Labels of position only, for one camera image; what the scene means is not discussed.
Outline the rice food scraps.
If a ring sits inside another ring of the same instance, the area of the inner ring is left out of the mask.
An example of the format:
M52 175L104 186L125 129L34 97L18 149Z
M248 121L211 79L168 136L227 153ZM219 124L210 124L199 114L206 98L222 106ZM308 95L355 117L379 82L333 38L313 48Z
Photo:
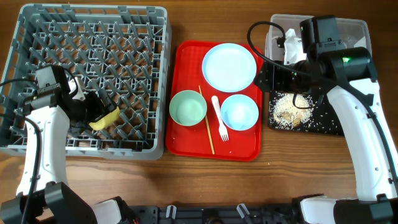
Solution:
M271 104L271 121L279 129L294 129L312 119L312 97L293 93L276 93Z

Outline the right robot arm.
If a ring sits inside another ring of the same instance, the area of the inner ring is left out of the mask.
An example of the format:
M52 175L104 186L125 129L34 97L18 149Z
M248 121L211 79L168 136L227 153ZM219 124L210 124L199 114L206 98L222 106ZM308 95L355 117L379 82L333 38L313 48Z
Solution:
M336 18L300 23L307 58L292 65L264 57L255 84L264 92L320 89L341 124L356 177L355 199L322 194L292 201L294 223L396 223L397 150L384 117L378 74L368 49L347 49Z

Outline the small light blue bowl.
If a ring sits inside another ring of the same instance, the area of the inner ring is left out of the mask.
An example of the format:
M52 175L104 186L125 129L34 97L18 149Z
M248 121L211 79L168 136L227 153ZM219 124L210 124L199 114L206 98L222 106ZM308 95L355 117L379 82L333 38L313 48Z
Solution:
M221 118L230 129L246 131L257 123L259 108L255 101L246 95L231 95L221 105Z

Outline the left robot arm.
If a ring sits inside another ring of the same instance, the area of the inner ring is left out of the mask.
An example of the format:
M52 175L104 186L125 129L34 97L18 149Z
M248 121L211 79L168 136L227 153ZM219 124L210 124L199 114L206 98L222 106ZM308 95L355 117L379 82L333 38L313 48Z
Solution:
M119 118L120 110L105 90L84 93L65 68L51 65L36 71L38 90L23 101L15 118L27 126L24 173L16 197L2 203L4 223L122 223L119 200L112 198L88 205L67 183L66 138L85 129L101 130Z

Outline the yellow plastic cup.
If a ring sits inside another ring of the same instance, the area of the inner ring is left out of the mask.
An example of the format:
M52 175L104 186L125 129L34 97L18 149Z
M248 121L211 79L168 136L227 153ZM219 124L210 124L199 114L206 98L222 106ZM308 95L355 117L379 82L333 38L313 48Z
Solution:
M119 115L120 115L120 109L118 107L116 107L115 110L113 110L112 112L108 113L106 116L104 116L103 118L101 118L100 120L96 121L96 122L90 122L89 126L95 130L95 131L99 131L101 129L107 128L108 126L110 126L113 122L115 122L116 120L119 119Z

